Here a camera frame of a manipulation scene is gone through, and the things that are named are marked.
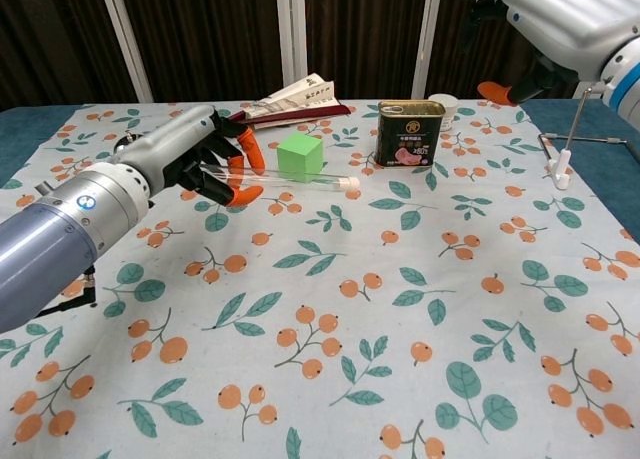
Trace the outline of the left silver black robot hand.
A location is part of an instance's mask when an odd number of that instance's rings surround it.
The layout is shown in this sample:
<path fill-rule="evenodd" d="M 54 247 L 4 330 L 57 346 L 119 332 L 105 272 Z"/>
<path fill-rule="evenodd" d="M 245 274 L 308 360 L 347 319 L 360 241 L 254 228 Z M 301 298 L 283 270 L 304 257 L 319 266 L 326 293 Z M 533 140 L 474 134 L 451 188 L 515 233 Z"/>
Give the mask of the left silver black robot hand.
<path fill-rule="evenodd" d="M 246 166 L 257 175 L 266 169 L 253 130 L 220 116 L 213 106 L 192 107 L 118 145 L 111 161 L 141 173 L 152 195 L 179 185 L 222 206 L 240 207 L 263 193 L 259 185 L 242 186 Z"/>

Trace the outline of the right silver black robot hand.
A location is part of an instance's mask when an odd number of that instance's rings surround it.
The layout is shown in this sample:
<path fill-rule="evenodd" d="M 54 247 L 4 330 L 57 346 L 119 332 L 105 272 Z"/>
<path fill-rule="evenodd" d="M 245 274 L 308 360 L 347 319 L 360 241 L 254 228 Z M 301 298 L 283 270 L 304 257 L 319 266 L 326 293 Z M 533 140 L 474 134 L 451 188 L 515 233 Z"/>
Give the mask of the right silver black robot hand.
<path fill-rule="evenodd" d="M 639 0 L 470 0 L 466 32 L 486 19 L 511 24 L 538 62 L 511 86 L 485 81 L 477 90 L 501 105 L 522 103 L 557 82 L 601 83 L 603 102 L 628 122 L 639 115 Z"/>

